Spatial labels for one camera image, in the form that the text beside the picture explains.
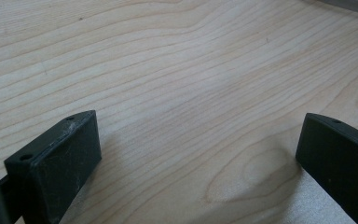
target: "screw hole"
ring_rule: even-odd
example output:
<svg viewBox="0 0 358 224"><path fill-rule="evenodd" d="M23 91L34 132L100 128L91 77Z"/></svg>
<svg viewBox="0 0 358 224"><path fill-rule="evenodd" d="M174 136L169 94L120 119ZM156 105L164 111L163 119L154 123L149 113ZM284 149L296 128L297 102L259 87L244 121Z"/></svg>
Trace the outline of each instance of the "screw hole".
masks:
<svg viewBox="0 0 358 224"><path fill-rule="evenodd" d="M32 157L33 157L33 155L31 155L31 154L26 154L26 155L21 156L21 157L20 157L20 160L21 160L21 161L27 161L27 160L31 159Z"/></svg>

